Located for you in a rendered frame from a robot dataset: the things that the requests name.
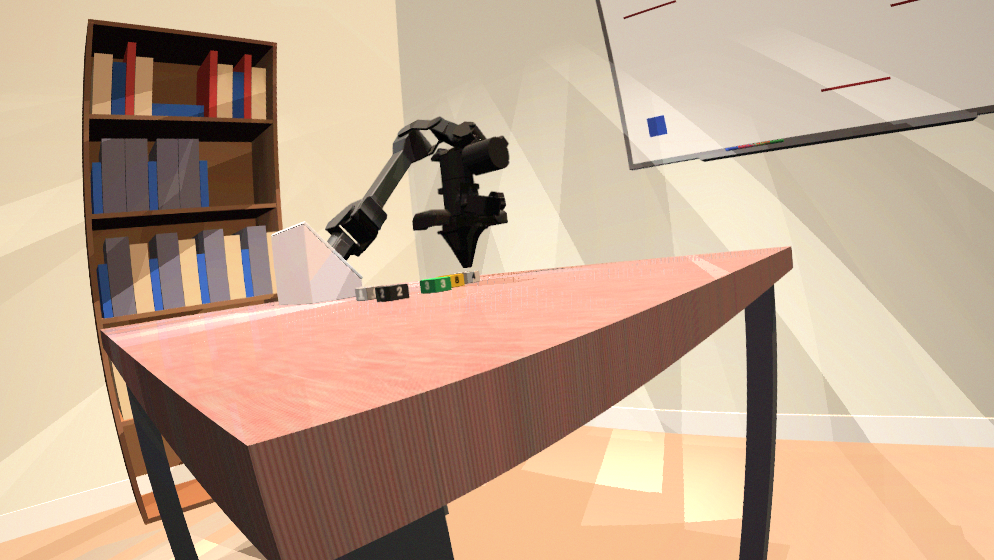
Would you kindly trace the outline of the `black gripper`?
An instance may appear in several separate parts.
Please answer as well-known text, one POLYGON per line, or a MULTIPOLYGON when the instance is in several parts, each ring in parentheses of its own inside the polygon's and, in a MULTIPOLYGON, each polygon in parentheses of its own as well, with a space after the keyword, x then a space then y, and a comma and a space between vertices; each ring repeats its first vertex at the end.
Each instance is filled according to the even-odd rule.
POLYGON ((437 232, 438 235, 445 238, 462 267, 470 268, 480 234, 488 226, 508 223, 507 213, 500 210, 500 216, 477 217, 476 213, 464 211, 464 215, 456 216, 455 201, 458 189, 465 189, 466 194, 469 195, 473 194, 473 189, 479 190, 479 184, 474 183, 474 178, 470 177, 446 180, 441 185, 442 188, 438 188, 437 192, 438 195, 443 195, 445 209, 430 209, 415 214, 412 220, 413 230, 443 226, 443 231, 437 232))

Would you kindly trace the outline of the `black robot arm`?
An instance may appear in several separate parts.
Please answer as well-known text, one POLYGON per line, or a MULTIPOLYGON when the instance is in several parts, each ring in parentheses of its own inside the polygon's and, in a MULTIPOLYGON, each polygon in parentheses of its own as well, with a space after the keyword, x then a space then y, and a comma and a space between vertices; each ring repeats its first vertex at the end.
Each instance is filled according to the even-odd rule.
MULTIPOLYGON (((432 120, 416 120, 403 127, 397 134, 392 147, 392 156, 363 198, 346 206, 329 221, 325 230, 331 235, 327 243, 346 261, 350 255, 360 255, 377 238, 378 231, 387 219, 384 204, 395 190, 410 165, 434 154, 439 143, 447 143, 452 149, 438 148, 432 162, 440 162, 442 182, 457 178, 476 176, 506 168, 510 163, 509 142, 504 136, 486 136, 474 122, 460 125, 438 117, 432 120), (439 140, 436 145, 421 134, 429 130, 439 140), (355 240, 354 242, 343 229, 355 240)), ((477 217, 500 216, 506 207, 503 192, 490 192, 488 196, 466 194, 458 189, 455 201, 456 216, 465 212, 476 213, 477 217), (464 208, 464 209, 463 209, 464 208)))

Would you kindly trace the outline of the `green block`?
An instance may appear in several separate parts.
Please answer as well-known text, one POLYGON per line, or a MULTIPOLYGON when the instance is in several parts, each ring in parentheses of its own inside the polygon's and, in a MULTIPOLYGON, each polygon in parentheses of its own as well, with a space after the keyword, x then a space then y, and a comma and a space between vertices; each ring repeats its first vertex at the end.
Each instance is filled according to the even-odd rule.
POLYGON ((437 293, 452 290, 450 277, 438 277, 420 280, 421 294, 437 293))

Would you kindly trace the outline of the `yellow block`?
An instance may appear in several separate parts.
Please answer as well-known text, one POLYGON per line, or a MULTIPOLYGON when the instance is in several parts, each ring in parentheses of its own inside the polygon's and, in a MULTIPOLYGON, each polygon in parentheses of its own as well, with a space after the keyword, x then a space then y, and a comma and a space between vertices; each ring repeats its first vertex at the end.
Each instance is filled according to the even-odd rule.
POLYGON ((450 277, 450 279, 451 279, 451 287, 452 288, 453 287, 458 287, 458 286, 464 286, 465 285, 464 284, 464 276, 463 276, 463 274, 452 274, 452 275, 444 275, 444 276, 439 276, 439 277, 450 277))

